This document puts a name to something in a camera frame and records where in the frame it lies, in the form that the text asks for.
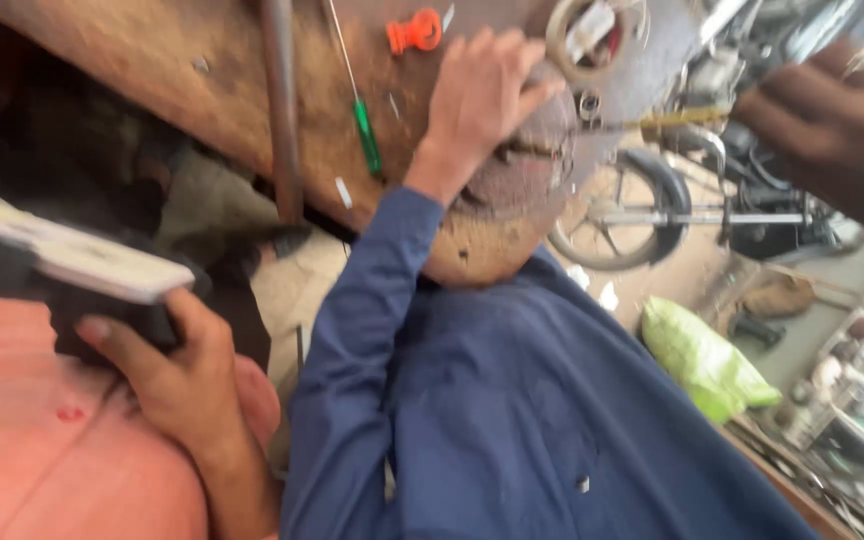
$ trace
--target green plastic bag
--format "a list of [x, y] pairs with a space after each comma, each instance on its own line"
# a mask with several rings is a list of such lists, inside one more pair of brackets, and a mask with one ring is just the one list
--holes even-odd
[[642, 338], [692, 403], [716, 424], [746, 407], [767, 407], [783, 398], [735, 345], [674, 301], [649, 299]]

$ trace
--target motorcycle wheel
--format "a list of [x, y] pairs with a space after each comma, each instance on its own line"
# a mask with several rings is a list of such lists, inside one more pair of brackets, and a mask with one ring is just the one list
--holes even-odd
[[[623, 211], [691, 214], [692, 201], [685, 179], [660, 155], [642, 148], [619, 150], [612, 168], [614, 175], [598, 175], [591, 180], [597, 189], [582, 194], [588, 208], [580, 212], [578, 223], [564, 223], [566, 216], [559, 216], [548, 234], [549, 242], [571, 262], [601, 272], [629, 270], [664, 260], [679, 246], [689, 226], [607, 227], [597, 223], [596, 217]], [[630, 177], [638, 180], [638, 189], [627, 186]], [[630, 198], [639, 202], [631, 204]], [[643, 198], [651, 200], [643, 203]], [[604, 248], [599, 239], [604, 240]]]

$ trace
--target blurred hand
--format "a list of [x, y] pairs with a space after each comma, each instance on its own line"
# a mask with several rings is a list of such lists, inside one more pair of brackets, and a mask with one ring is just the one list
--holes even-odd
[[565, 87], [548, 80], [523, 88], [546, 55], [546, 43], [522, 30], [480, 30], [452, 41], [429, 104], [429, 128], [415, 161], [438, 174], [410, 174], [406, 186], [449, 204], [498, 144]]
[[166, 357], [128, 325], [87, 316], [78, 335], [128, 378], [145, 417], [195, 460], [246, 444], [248, 428], [235, 388], [233, 334], [186, 289], [165, 296], [184, 345]]
[[864, 71], [842, 80], [857, 52], [842, 39], [775, 70], [733, 116], [783, 156], [793, 184], [864, 223]]

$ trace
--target workshop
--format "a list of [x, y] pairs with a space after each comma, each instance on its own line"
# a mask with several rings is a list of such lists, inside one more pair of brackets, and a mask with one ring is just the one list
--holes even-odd
[[0, 0], [0, 539], [864, 539], [864, 0]]

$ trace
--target orange plastic part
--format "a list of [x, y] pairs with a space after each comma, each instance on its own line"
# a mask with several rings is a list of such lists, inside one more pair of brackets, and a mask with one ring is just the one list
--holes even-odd
[[385, 26], [385, 32], [393, 55], [401, 55], [409, 47], [431, 51], [442, 39], [442, 20], [435, 9], [423, 7], [409, 22], [390, 22]]

